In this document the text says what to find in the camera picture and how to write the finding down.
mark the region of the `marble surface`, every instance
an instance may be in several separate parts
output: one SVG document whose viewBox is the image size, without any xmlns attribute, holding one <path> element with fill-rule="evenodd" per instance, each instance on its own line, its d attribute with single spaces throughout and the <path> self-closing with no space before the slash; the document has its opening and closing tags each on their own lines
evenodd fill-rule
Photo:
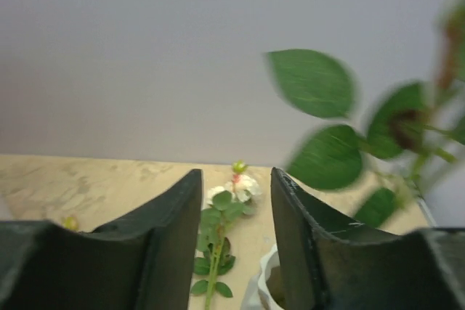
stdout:
<svg viewBox="0 0 465 310">
<path fill-rule="evenodd" d="M 161 194 L 192 168 L 203 170 L 205 190 L 223 185 L 231 175 L 230 167 L 223 165 L 0 155 L 0 194 L 16 219 L 45 217 L 61 222 L 63 217 L 75 215 L 80 228 L 89 231 Z M 234 298 L 216 296 L 213 309 L 240 308 L 248 281 L 259 270 L 260 258 L 275 243 L 270 168 L 250 167 L 248 174 L 263 188 L 264 199 L 257 215 L 241 219 L 229 235 L 237 262 L 221 278 L 231 287 Z M 342 193 L 306 189 L 341 212 L 350 213 L 375 185 L 374 178 L 367 175 Z M 425 226 L 421 209 L 411 205 L 384 229 L 402 234 Z M 202 309 L 203 299 L 192 297 L 189 309 Z"/>
</svg>

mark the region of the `gray wall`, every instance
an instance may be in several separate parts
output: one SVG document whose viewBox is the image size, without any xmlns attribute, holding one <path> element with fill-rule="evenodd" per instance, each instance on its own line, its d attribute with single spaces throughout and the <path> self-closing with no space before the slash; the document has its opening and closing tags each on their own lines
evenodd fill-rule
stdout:
<svg viewBox="0 0 465 310">
<path fill-rule="evenodd" d="M 365 111 L 431 75 L 442 1 L 0 0 L 0 152 L 283 164 L 321 122 L 283 104 L 261 53 L 347 61 Z M 451 192 L 436 218 L 465 225 Z"/>
</svg>

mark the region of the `white rose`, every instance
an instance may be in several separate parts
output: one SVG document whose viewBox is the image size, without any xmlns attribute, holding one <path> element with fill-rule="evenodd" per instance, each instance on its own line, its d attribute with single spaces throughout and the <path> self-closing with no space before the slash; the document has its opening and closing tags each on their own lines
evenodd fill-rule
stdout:
<svg viewBox="0 0 465 310">
<path fill-rule="evenodd" d="M 224 192 L 225 190 L 225 187 L 211 188 L 208 192 L 206 192 L 206 203 L 208 205 L 213 205 L 213 196 L 219 194 L 220 192 Z"/>
<path fill-rule="evenodd" d="M 241 174 L 239 180 L 234 185 L 233 181 L 226 183 L 225 190 L 235 193 L 236 198 L 242 203 L 250 199 L 256 199 L 262 194 L 259 183 L 245 174 Z"/>
</svg>

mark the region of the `wooden table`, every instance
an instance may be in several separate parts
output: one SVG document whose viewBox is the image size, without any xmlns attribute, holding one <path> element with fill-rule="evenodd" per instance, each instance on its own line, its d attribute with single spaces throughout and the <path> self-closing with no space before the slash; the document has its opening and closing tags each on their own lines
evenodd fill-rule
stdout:
<svg viewBox="0 0 465 310">
<path fill-rule="evenodd" d="M 0 155 L 0 194 L 17 219 L 42 219 L 45 215 L 60 222 L 64 216 L 75 215 L 81 229 L 90 231 L 161 194 L 192 168 L 203 170 L 205 190 L 223 185 L 231 175 L 230 166 L 222 165 Z M 275 243 L 270 168 L 250 167 L 248 174 L 262 186 L 264 199 L 257 215 L 242 219 L 229 235 L 237 262 L 221 278 L 231 287 L 234 298 L 215 296 L 213 309 L 239 310 L 248 281 L 259 270 L 259 259 Z M 344 193 L 306 189 L 341 212 L 349 213 L 374 185 L 369 174 Z M 402 234 L 427 225 L 421 209 L 412 205 L 394 217 L 385 229 Z M 203 296 L 192 297 L 189 309 L 201 310 L 203 301 Z"/>
</svg>

